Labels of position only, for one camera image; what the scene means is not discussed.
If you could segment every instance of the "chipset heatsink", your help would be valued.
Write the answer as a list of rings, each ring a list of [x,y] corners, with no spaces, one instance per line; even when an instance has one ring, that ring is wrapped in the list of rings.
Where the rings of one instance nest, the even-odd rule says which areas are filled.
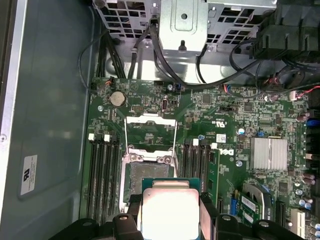
[[[251,139],[250,168],[286,171],[287,140],[253,137]]]

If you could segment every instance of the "expansion slot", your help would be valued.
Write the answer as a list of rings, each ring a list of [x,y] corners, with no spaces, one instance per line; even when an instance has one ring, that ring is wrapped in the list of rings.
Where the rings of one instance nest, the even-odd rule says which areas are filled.
[[[306,214],[298,209],[291,209],[292,227],[290,231],[301,238],[305,238],[306,233]]]
[[[91,162],[88,183],[87,217],[104,223],[114,214],[117,197],[119,143],[101,135],[91,142]]]

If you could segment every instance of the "screw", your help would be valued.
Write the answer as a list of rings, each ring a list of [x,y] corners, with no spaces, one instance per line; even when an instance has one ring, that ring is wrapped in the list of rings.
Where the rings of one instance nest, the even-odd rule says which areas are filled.
[[[119,219],[120,219],[120,220],[127,220],[128,217],[127,217],[127,216],[120,216]]]
[[[170,157],[166,157],[166,158],[164,159],[164,162],[165,162],[166,164],[171,163],[171,159],[170,159]]]
[[[130,155],[130,161],[135,161],[137,156],[135,154]]]
[[[4,134],[0,135],[0,143],[3,143],[5,140],[7,140],[7,136]]]
[[[227,215],[224,215],[224,216],[222,216],[222,219],[225,220],[225,221],[230,221],[231,217],[229,217]]]
[[[265,221],[259,222],[259,225],[262,226],[262,227],[264,227],[264,228],[269,227],[269,223],[267,223],[267,222],[265,222]]]
[[[172,84],[169,84],[168,86],[166,86],[166,88],[169,90],[169,91],[172,91],[174,89],[174,86]]]
[[[240,160],[238,160],[238,161],[236,161],[236,163],[235,163],[235,165],[237,166],[237,167],[242,167],[242,161],[240,161]]]

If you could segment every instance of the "integrated circuit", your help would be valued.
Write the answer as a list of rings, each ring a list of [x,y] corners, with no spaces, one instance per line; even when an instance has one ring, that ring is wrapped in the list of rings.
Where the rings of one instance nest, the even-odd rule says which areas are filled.
[[[211,104],[211,95],[208,93],[205,93],[202,95],[202,103],[203,104]]]
[[[252,112],[254,109],[254,104],[252,102],[245,102],[244,103],[244,107],[243,107],[243,110],[245,112]]]

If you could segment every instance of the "black connector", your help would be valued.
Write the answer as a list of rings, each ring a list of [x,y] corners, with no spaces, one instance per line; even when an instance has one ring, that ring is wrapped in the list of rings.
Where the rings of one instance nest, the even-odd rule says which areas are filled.
[[[286,204],[283,201],[275,201],[274,221],[282,227],[286,227]]]

